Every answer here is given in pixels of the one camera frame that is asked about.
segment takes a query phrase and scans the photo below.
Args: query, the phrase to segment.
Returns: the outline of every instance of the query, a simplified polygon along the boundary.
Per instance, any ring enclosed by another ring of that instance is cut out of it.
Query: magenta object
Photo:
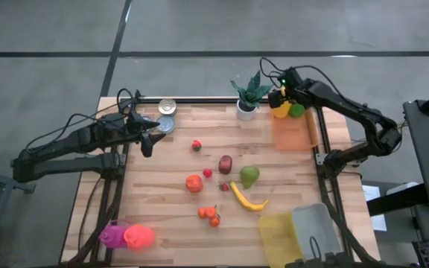
[[[117,226],[110,224],[102,231],[98,239],[104,243],[108,249],[118,249],[126,248],[127,242],[124,239],[125,230],[128,226]]]

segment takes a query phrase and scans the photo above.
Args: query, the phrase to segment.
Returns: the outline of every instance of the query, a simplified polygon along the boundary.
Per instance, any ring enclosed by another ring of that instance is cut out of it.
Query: butcher block tabletop
[[[101,98],[98,109],[115,103],[115,98]],[[115,106],[98,116],[116,111]],[[154,120],[160,116],[156,104],[137,105],[137,112]],[[332,149],[350,147],[345,118],[330,109],[323,112]],[[156,237],[155,243],[140,252],[115,249],[111,264],[131,267],[267,266],[258,228],[259,217],[321,202],[312,151],[280,152],[276,149],[268,105],[261,105],[253,121],[239,121],[235,104],[216,103],[178,104],[174,118],[175,130],[155,145],[152,157],[144,158],[140,146],[135,144],[130,145],[127,156],[119,219],[150,227]],[[191,149],[193,140],[201,142],[199,152]],[[228,175],[217,169],[223,155],[232,157],[232,171]],[[261,175],[254,186],[244,190],[239,172],[248,165],[258,167]],[[213,170],[211,178],[203,177],[203,168]],[[186,177],[192,174],[202,177],[200,193],[192,194],[185,187]],[[61,261],[69,260],[77,252],[80,223],[98,178],[96,173],[82,174]],[[248,211],[231,191],[219,189],[220,183],[230,180],[238,183],[250,202],[269,200],[265,209]],[[367,252],[379,259],[360,178],[356,174],[342,173],[338,180],[349,228]],[[83,242],[94,230],[102,186],[103,182],[99,182],[89,207]],[[199,207],[215,205],[220,215],[217,228],[210,227],[208,220],[201,220],[197,214]]]

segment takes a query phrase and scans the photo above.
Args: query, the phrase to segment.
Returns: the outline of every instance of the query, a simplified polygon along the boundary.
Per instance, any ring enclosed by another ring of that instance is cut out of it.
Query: gray floor
[[[123,0],[0,0],[0,51],[110,51]],[[135,1],[122,51],[429,51],[429,0]],[[0,173],[35,136],[70,114],[95,111],[108,58],[0,58]],[[279,67],[312,64],[349,98],[397,121],[401,104],[429,97],[429,57],[276,58]],[[119,59],[109,95],[121,87],[150,96],[234,95],[257,58]],[[313,72],[302,75],[320,78]],[[353,138],[358,124],[349,121]],[[408,133],[401,149],[360,171],[374,182],[421,182]],[[0,229],[0,267],[55,264],[79,176],[48,176],[31,196],[15,193]],[[402,239],[378,236],[382,258],[414,261]]]

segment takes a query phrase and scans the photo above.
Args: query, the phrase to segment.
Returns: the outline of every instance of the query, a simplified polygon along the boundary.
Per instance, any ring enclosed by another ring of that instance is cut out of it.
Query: tin can
[[[150,116],[146,116],[146,115],[144,115],[144,116],[142,116],[142,118],[143,118],[144,120],[146,120],[146,121],[150,121],[150,122],[152,122],[152,121],[153,121],[153,120],[152,120],[152,118],[150,118]],[[152,132],[152,130],[153,130],[153,128],[150,128],[150,129],[145,130],[145,132],[146,132],[146,133],[151,133],[151,132]]]
[[[162,115],[173,116],[177,113],[177,103],[172,99],[164,99],[158,103],[158,110]]]
[[[156,127],[160,133],[170,134],[175,129],[175,120],[171,116],[163,115],[158,118],[157,122],[160,123],[160,125]]]

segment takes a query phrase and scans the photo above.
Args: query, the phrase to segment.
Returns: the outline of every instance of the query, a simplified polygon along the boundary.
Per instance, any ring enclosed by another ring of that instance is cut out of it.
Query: yellow banana
[[[231,190],[233,193],[235,193],[236,199],[238,200],[238,202],[247,210],[249,211],[261,211],[264,209],[264,207],[266,206],[267,202],[269,202],[269,200],[264,201],[262,204],[260,205],[254,205],[251,204],[246,197],[244,197],[244,195],[239,191],[238,186],[236,185],[235,182],[231,181],[229,182],[229,186],[231,186]]]

